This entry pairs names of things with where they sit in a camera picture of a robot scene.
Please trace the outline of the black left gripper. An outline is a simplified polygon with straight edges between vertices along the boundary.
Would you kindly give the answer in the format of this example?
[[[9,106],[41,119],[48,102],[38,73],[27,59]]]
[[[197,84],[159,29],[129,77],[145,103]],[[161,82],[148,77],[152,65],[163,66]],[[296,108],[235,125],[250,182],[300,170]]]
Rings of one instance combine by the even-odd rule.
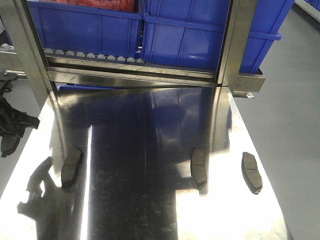
[[[10,93],[12,89],[8,84],[18,78],[18,75],[10,72],[0,73],[0,136],[10,135],[22,138],[26,128],[37,129],[40,120],[37,117],[27,115],[13,108],[3,97],[4,93]]]

